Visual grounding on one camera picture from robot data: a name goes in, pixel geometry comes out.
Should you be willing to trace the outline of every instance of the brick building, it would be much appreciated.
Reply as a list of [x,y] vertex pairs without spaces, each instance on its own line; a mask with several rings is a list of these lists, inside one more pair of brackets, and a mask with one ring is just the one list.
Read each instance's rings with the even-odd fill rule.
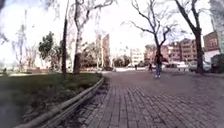
[[210,62],[211,58],[214,55],[220,54],[218,35],[216,31],[211,32],[204,36],[204,44],[205,44],[205,54],[204,54],[205,61]]
[[211,32],[204,36],[205,51],[219,50],[217,33]]
[[179,42],[174,42],[168,45],[169,47],[169,61],[196,61],[197,49],[195,40],[183,39]]
[[173,42],[168,45],[169,49],[169,62],[179,62],[182,60],[180,43]]
[[185,38],[180,42],[180,45],[182,61],[189,62],[197,60],[197,48],[195,40]]

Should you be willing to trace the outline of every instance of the paved walkway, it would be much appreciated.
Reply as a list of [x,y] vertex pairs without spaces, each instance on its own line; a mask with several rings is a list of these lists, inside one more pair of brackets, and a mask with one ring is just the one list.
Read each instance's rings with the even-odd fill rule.
[[181,74],[163,74],[155,79],[146,71],[105,75],[109,85],[61,127],[224,127],[223,79]]

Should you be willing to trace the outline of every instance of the tall building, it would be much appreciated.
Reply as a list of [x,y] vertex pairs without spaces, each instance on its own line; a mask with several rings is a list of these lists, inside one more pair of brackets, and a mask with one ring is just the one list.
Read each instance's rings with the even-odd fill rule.
[[213,28],[217,32],[220,52],[224,53],[224,1],[210,0]]
[[220,54],[219,44],[218,44],[218,35],[216,31],[211,32],[204,36],[205,44],[205,61],[210,62],[211,58],[214,55]]
[[107,34],[102,40],[102,66],[110,66],[110,35]]
[[144,62],[144,53],[140,49],[131,49],[130,54],[132,66],[138,65],[141,61]]

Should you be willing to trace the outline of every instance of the brick pavement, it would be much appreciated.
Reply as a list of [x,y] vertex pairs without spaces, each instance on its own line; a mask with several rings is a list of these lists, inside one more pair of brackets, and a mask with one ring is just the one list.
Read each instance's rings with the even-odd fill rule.
[[106,74],[104,85],[58,127],[216,128],[224,121],[224,82],[218,78],[148,72]]

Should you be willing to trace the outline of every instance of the person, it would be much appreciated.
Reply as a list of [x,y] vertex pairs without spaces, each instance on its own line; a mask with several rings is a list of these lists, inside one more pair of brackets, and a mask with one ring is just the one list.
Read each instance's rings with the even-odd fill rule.
[[137,65],[135,65],[135,70],[137,70]]
[[161,67],[162,67],[162,54],[157,52],[155,56],[155,64],[156,64],[156,78],[160,78]]
[[149,63],[149,69],[148,69],[148,71],[152,71],[152,64],[151,63]]

